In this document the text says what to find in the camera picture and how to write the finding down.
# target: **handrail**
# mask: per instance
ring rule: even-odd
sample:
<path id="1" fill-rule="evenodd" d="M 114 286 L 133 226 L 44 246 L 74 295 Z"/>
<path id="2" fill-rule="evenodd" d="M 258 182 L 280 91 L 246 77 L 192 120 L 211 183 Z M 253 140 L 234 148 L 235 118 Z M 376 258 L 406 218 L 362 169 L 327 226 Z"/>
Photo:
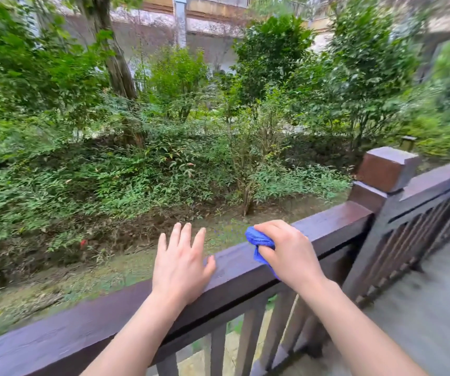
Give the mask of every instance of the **handrail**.
<path id="1" fill-rule="evenodd" d="M 450 231 L 450 164 L 410 178 L 418 163 L 410 153 L 372 150 L 347 202 L 293 223 L 313 243 L 325 274 L 356 301 L 372 298 Z M 236 367 L 249 374 L 266 300 L 276 293 L 281 302 L 253 370 L 264 373 L 275 365 L 274 358 L 289 357 L 309 313 L 297 302 L 288 322 L 294 292 L 255 262 L 252 252 L 251 245 L 242 243 L 216 254 L 216 273 L 170 329 L 154 359 L 158 367 L 174 373 L 176 351 L 210 332 L 216 339 L 211 342 L 222 343 L 223 325 L 245 313 L 240 346 L 248 355 Z M 78 375 L 150 291 L 151 280 L 142 281 L 0 336 L 0 376 Z M 279 345 L 286 325 L 287 338 Z M 216 351 L 206 353 L 214 359 Z"/>

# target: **blue cloth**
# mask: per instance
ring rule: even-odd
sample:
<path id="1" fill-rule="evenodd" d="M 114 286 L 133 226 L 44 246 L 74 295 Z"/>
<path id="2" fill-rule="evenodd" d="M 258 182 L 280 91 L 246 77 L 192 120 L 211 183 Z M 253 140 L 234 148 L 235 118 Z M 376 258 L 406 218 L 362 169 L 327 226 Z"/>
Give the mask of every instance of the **blue cloth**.
<path id="1" fill-rule="evenodd" d="M 266 234 L 256 230 L 254 227 L 248 227 L 246 229 L 245 235 L 246 235 L 246 240 L 256 247 L 253 258 L 256 261 L 258 261 L 259 263 L 267 265 L 270 268 L 270 270 L 272 271 L 272 273 L 274 273 L 274 276 L 276 276 L 276 278 L 277 278 L 276 272 L 274 272 L 274 270 L 269 265 L 267 260 L 264 259 L 263 256 L 260 255 L 258 252 L 259 245 L 264 245 L 264 246 L 268 246 L 269 248 L 275 249 L 276 246 L 274 244 L 274 241 L 271 238 L 269 238 Z"/>

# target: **soil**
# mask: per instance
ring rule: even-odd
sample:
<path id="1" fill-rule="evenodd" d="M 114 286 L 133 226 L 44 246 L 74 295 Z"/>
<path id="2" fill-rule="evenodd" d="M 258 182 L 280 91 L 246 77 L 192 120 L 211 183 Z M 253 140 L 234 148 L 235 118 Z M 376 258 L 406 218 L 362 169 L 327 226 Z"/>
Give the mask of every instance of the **soil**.
<path id="1" fill-rule="evenodd" d="M 206 227 L 205 251 L 212 254 L 244 241 L 250 225 L 272 219 L 293 222 L 316 214 L 345 200 L 342 194 L 331 202 L 311 196 L 291 197 L 255 206 L 253 214 L 241 217 L 240 208 L 216 208 L 207 216 L 190 216 L 193 231 Z M 175 222 L 165 221 L 162 229 L 170 231 Z M 141 220 L 140 232 L 146 231 Z M 66 267 L 54 267 L 23 281 L 13 281 L 0 290 L 0 335 L 49 314 L 69 308 L 83 299 L 92 299 L 148 279 L 156 252 L 152 235 L 139 236 L 124 251 L 104 246 L 94 261 Z"/>

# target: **forearm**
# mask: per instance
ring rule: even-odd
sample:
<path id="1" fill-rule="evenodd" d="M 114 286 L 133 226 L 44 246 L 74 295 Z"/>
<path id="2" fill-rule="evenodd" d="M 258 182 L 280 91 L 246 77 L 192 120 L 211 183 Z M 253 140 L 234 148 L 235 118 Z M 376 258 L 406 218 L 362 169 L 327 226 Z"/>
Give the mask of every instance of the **forearm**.
<path id="1" fill-rule="evenodd" d="M 354 376 L 426 376 L 397 343 L 342 292 L 325 280 L 301 292 L 328 331 Z"/>
<path id="2" fill-rule="evenodd" d="M 182 309 L 164 296 L 151 294 L 82 376 L 144 375 Z"/>

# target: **gray floor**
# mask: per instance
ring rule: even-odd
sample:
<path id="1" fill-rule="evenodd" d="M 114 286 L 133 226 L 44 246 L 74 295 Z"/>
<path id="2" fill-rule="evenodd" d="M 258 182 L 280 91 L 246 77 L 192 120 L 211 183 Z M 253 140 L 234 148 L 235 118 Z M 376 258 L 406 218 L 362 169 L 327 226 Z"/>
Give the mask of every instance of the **gray floor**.
<path id="1" fill-rule="evenodd" d="M 425 274 L 405 276 L 366 314 L 429 375 L 450 376 L 450 242 L 423 267 Z M 303 359 L 306 375 L 350 375 L 331 344 L 324 354 L 323 367 L 320 362 Z"/>

